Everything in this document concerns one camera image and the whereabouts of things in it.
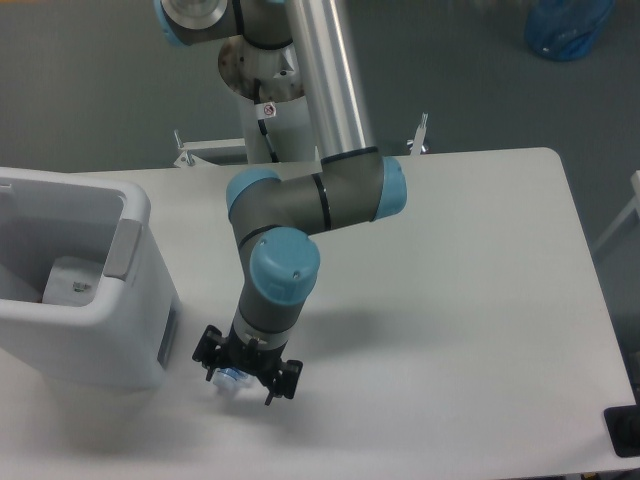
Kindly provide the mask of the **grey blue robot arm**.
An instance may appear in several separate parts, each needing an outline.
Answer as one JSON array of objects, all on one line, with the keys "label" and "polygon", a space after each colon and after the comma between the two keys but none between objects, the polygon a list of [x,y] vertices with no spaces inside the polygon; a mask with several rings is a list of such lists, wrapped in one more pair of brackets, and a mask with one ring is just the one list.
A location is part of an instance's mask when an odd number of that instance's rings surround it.
[{"label": "grey blue robot arm", "polygon": [[228,333],[208,326],[193,354],[219,388],[257,379],[292,398],[303,365],[282,353],[315,286],[313,236],[399,213],[407,186],[379,152],[341,1],[158,1],[165,38],[222,40],[218,69],[247,105],[250,168],[226,189],[244,285]]}]

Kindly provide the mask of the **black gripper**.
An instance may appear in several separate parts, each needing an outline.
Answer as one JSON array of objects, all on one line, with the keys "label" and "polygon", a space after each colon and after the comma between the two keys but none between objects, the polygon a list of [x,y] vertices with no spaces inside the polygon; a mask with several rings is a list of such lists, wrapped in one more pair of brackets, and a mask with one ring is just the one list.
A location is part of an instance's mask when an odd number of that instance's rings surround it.
[{"label": "black gripper", "polygon": [[253,340],[245,344],[235,332],[224,337],[213,325],[208,325],[202,334],[192,359],[206,370],[206,381],[211,381],[216,370],[234,370],[255,376],[268,390],[264,404],[270,405],[274,398],[293,399],[303,369],[299,360],[281,360],[286,348],[259,349]]}]

